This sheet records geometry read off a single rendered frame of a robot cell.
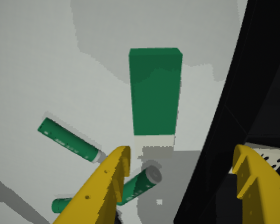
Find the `beige domino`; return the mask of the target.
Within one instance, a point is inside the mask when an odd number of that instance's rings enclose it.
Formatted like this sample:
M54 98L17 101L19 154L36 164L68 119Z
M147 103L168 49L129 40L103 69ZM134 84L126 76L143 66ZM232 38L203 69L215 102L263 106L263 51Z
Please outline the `beige domino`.
M253 143L245 143L246 146L254 149L261 155L276 171L280 166L280 148L258 145Z

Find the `black bin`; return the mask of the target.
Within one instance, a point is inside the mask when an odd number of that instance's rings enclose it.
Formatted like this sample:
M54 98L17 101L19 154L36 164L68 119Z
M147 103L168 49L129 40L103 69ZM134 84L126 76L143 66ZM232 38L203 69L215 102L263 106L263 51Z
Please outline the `black bin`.
M234 149L246 142L280 148L279 72L280 0L248 0L215 115L173 224L242 224L237 175L229 173Z

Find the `black bolt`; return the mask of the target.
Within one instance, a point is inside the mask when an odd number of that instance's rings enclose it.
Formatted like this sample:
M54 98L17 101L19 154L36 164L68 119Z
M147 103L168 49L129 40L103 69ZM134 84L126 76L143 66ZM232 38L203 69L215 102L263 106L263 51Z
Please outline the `black bolt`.
M115 216L115 222L114 222L114 224L122 224L121 223L121 221L119 220L119 218L118 218L118 213L117 213L117 211L116 211L116 216Z

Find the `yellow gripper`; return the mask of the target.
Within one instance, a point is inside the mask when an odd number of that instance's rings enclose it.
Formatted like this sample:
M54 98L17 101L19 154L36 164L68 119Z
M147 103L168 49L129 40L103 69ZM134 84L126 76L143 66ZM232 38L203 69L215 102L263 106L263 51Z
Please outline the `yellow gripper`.
M131 148L114 149L52 224L114 224L130 176ZM280 224L280 175L255 150L236 145L232 173L242 199L242 224Z

